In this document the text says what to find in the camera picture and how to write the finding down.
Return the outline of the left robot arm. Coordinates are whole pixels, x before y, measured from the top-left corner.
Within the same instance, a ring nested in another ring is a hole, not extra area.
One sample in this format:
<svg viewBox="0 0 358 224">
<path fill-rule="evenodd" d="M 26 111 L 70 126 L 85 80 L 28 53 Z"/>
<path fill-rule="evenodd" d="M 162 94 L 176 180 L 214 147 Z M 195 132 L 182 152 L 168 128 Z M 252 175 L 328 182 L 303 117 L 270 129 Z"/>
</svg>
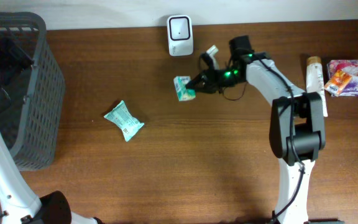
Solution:
<svg viewBox="0 0 358 224">
<path fill-rule="evenodd" d="M 34 193 L 22 170 L 54 159 L 65 80 L 42 33 L 0 32 L 0 223 L 98 223 L 61 191 Z"/>
</svg>

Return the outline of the white tube with brown cap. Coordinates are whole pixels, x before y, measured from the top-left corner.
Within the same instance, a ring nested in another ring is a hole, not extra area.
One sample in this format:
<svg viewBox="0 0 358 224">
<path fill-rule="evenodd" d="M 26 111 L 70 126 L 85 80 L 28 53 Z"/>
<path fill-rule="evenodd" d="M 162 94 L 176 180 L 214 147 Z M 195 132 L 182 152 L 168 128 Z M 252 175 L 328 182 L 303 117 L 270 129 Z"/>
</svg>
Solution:
<svg viewBox="0 0 358 224">
<path fill-rule="evenodd" d="M 312 56 L 306 60 L 306 91 L 317 92 L 323 105 L 323 116 L 328 117 L 326 97 L 324 93 L 324 77 L 321 58 Z"/>
</svg>

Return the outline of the red purple white packet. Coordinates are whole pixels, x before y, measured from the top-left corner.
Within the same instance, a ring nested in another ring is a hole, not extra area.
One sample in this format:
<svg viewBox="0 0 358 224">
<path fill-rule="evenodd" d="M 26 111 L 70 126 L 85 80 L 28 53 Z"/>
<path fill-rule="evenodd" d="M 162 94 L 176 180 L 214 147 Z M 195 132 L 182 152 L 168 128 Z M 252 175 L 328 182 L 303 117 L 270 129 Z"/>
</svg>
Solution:
<svg viewBox="0 0 358 224">
<path fill-rule="evenodd" d="M 333 96 L 358 96 L 358 60 L 331 60 L 327 64 L 328 77 L 332 78 L 340 70 L 352 78 L 339 94 Z"/>
</svg>

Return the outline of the teal wet wipes pack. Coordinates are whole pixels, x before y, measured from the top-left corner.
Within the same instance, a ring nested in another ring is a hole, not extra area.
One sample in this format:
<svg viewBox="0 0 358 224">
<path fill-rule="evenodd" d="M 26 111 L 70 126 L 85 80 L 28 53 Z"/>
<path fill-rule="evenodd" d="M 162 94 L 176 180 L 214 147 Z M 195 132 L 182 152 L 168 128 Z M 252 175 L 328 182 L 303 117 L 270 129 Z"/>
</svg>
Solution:
<svg viewBox="0 0 358 224">
<path fill-rule="evenodd" d="M 122 131 L 126 142 L 130 141 L 144 126 L 144 123 L 130 114 L 123 100 L 105 114 L 104 118 L 114 123 Z"/>
</svg>

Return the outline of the orange small tissue pack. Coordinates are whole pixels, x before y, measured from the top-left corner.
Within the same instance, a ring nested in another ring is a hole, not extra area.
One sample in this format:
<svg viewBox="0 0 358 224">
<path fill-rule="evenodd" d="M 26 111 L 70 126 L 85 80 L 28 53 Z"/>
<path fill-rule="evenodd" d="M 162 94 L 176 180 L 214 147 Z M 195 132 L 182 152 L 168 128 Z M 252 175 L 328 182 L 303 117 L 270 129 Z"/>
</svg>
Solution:
<svg viewBox="0 0 358 224">
<path fill-rule="evenodd" d="M 324 89 L 334 96 L 339 96 L 351 80 L 351 75 L 342 70 L 337 70 L 331 79 L 325 84 Z"/>
</svg>

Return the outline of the grey plastic mesh basket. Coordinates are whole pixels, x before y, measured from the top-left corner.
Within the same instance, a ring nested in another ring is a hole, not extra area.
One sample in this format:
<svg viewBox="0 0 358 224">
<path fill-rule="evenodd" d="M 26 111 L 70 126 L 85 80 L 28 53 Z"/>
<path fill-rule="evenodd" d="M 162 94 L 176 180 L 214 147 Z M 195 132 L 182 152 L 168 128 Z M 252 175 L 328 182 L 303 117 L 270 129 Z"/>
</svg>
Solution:
<svg viewBox="0 0 358 224">
<path fill-rule="evenodd" d="M 21 171 L 54 159 L 65 79 L 46 39 L 44 20 L 32 12 L 0 12 L 0 41 L 12 40 L 33 65 L 0 89 L 0 132 Z"/>
</svg>

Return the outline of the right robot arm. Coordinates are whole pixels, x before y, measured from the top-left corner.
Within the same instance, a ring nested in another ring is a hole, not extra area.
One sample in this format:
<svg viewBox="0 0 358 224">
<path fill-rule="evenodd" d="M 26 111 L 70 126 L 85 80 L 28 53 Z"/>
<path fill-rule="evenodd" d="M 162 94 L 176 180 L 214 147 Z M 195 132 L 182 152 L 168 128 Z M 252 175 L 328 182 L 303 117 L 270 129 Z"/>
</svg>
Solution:
<svg viewBox="0 0 358 224">
<path fill-rule="evenodd" d="M 246 83 L 256 88 L 271 106 L 269 143 L 279 163 L 278 201 L 271 223 L 309 223 L 307 199 L 310 177 L 326 144 L 323 103 L 317 92 L 293 84 L 267 52 L 255 52 L 248 36 L 229 41 L 230 57 L 219 68 L 211 47 L 199 60 L 206 68 L 186 84 L 197 93 L 224 93 Z"/>
</svg>

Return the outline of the teal small tissue pack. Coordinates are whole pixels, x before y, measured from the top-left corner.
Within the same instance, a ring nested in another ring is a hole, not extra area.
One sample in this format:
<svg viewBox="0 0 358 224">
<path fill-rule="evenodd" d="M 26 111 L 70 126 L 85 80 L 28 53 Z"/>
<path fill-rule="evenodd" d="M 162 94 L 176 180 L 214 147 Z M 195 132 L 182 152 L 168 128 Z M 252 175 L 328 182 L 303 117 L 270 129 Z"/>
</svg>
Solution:
<svg viewBox="0 0 358 224">
<path fill-rule="evenodd" d="M 179 101 L 190 101 L 196 98 L 195 91 L 186 88 L 186 84 L 190 81 L 190 76 L 177 76 L 173 79 L 175 91 Z"/>
</svg>

